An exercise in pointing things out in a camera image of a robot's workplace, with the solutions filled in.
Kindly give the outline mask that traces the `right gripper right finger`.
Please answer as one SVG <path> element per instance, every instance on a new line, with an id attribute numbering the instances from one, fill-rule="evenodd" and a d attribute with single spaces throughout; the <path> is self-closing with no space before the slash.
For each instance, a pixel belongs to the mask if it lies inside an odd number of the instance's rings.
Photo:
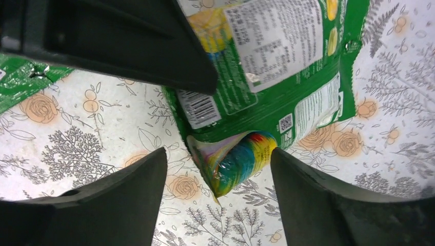
<path id="1" fill-rule="evenodd" d="M 433 197 L 363 189 L 280 148 L 270 166 L 288 245 L 434 245 Z"/>

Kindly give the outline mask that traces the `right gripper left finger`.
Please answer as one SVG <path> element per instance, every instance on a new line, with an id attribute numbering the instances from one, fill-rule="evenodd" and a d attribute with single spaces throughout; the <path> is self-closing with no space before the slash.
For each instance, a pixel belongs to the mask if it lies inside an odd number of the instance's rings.
<path id="1" fill-rule="evenodd" d="M 167 175 L 159 148 L 56 197 L 1 201 L 1 245 L 151 245 Z"/>

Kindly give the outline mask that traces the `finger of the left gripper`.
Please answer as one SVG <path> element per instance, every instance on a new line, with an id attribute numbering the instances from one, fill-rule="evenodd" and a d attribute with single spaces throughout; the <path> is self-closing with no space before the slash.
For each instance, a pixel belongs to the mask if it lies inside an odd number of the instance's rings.
<path id="1" fill-rule="evenodd" d="M 218 83 L 177 1 L 1 1 L 1 53 L 208 95 Z"/>

